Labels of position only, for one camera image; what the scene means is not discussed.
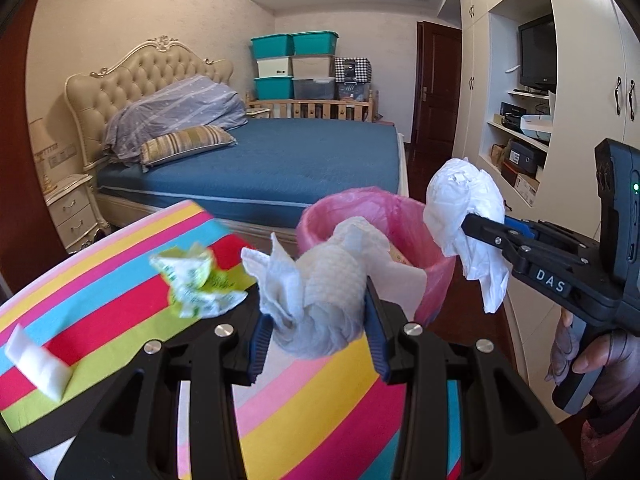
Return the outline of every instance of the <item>table lamp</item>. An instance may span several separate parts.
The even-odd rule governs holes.
[[[33,160],[37,164],[41,165],[40,171],[42,172],[42,192],[46,195],[55,190],[58,186],[52,184],[47,171],[45,170],[44,161],[45,156],[55,151],[58,148],[58,144],[51,138],[44,120],[42,118],[36,119],[33,123],[29,124],[29,136],[31,138],[31,149],[33,151]]]

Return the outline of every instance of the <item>white wardrobe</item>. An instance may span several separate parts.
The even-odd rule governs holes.
[[[551,221],[594,237],[600,222],[594,147],[609,137],[640,148],[636,35],[613,0],[461,0],[461,6],[462,90],[453,155],[468,157],[492,176],[508,215]],[[530,113],[545,104],[513,90],[519,87],[519,70],[514,70],[520,63],[518,26],[549,13],[558,42],[557,101],[544,171],[530,206],[492,164],[490,150],[515,136],[494,121],[501,102]],[[551,401],[552,384],[544,381],[559,307],[513,278],[505,306],[518,370],[552,416],[565,418]]]

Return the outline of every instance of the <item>teal storage box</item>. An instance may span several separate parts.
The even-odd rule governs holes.
[[[270,34],[251,38],[255,59],[293,56],[293,38],[289,34]]]
[[[255,81],[258,101],[293,99],[292,76],[259,77]]]
[[[310,54],[335,55],[335,47],[338,44],[338,35],[330,30],[317,32],[296,32],[292,34],[296,56],[308,56]]]

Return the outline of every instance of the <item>television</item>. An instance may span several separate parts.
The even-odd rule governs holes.
[[[552,14],[518,28],[520,33],[520,84],[556,93],[558,50]]]

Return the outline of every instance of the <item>ornate headboard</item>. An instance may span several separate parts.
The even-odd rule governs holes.
[[[230,61],[200,59],[178,40],[160,36],[140,44],[112,68],[71,76],[65,83],[65,99],[78,128],[84,170],[106,160],[104,129],[126,105],[196,74],[228,83],[232,72]]]

